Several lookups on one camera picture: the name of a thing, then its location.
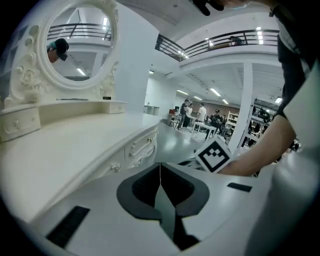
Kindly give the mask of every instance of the oval mirror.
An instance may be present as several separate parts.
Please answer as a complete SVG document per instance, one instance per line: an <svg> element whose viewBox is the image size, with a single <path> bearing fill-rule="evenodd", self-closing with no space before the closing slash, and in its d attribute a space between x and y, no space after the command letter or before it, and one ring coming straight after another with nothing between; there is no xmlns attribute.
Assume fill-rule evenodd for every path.
<svg viewBox="0 0 320 256"><path fill-rule="evenodd" d="M67 9L47 34L45 47L52 67L72 81L96 76L110 54L112 28L111 19L93 5Z"/></svg>

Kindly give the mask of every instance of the white pillar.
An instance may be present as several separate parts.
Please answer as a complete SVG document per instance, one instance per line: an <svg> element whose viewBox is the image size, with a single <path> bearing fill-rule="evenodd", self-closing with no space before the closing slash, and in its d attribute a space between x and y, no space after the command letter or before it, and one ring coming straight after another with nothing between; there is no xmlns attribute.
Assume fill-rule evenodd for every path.
<svg viewBox="0 0 320 256"><path fill-rule="evenodd" d="M253 70L252 63L243 63L243 90L239 117L236 122L235 129L228 144L232 154L234 154L239 146L242 135L246 129L248 118L250 115L250 106L253 97Z"/></svg>
<svg viewBox="0 0 320 256"><path fill-rule="evenodd" d="M98 74L101 66L102 66L102 59L103 59L104 54L97 52L95 59L94 59L94 64L92 68L92 74L91 77L93 78L96 74Z"/></svg>

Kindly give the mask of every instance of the glass railing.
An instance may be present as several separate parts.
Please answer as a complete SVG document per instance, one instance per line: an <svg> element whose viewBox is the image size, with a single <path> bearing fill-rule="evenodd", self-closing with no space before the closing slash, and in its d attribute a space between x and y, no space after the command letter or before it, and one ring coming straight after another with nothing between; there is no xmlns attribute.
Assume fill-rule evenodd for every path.
<svg viewBox="0 0 320 256"><path fill-rule="evenodd" d="M185 59L222 48L239 46L274 46L278 45L279 30L242 30L206 38L187 48L182 48L163 35L158 36L155 49L181 62Z"/></svg>
<svg viewBox="0 0 320 256"><path fill-rule="evenodd" d="M102 40L112 40L110 27L94 23L71 23L50 27L47 40L58 38L102 38Z"/></svg>

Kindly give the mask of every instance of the balcony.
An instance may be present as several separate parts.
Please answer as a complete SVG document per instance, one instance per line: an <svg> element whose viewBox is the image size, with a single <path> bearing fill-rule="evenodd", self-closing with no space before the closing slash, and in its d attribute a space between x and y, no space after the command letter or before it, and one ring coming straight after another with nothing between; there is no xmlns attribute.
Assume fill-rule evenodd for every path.
<svg viewBox="0 0 320 256"><path fill-rule="evenodd" d="M177 43L159 34L155 49L163 52L178 62L182 62L197 55L219 49L243 46L255 46L255 49L257 49L257 46L277 47L278 34L279 30L273 29L242 30L206 38L205 40L195 43L187 48L182 48Z"/></svg>

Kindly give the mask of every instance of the drawer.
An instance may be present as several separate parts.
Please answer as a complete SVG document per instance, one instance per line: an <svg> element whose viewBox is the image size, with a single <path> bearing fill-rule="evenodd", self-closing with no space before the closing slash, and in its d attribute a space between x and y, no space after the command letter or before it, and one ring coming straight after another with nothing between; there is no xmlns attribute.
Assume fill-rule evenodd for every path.
<svg viewBox="0 0 320 256"><path fill-rule="evenodd" d="M157 141L154 140L152 143L142 148L139 153L134 156L134 158L130 158L126 162L126 168L130 169L143 164L152 164L155 160L156 152Z"/></svg>
<svg viewBox="0 0 320 256"><path fill-rule="evenodd" d="M145 131L142 135L130 141L125 146L125 165L128 167L146 148L157 142L158 128L153 127Z"/></svg>
<svg viewBox="0 0 320 256"><path fill-rule="evenodd" d="M13 140L41 128L39 109L28 108L0 115L0 137L3 142Z"/></svg>
<svg viewBox="0 0 320 256"><path fill-rule="evenodd" d="M125 112L125 103L121 102L108 102L103 104L103 110L107 114L118 114Z"/></svg>
<svg viewBox="0 0 320 256"><path fill-rule="evenodd" d="M126 168L125 165L125 149L122 148L117 153L109 157L104 163L102 163L84 182L88 183L95 179L98 179L104 175L110 175L117 173Z"/></svg>

